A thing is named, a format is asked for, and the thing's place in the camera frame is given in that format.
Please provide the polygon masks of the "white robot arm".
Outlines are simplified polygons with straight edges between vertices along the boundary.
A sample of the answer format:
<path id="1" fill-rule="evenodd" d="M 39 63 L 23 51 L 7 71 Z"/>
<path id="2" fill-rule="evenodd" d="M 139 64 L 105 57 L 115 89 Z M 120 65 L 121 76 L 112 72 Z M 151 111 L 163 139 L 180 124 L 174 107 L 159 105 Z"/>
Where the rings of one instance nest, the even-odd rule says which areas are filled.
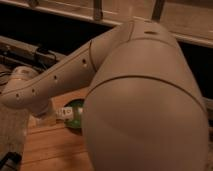
<path id="1" fill-rule="evenodd" d="M 205 171 L 208 113 L 177 40 L 132 20 L 43 73 L 17 67 L 1 101 L 42 115 L 50 99 L 87 88 L 82 131 L 94 171 Z"/>

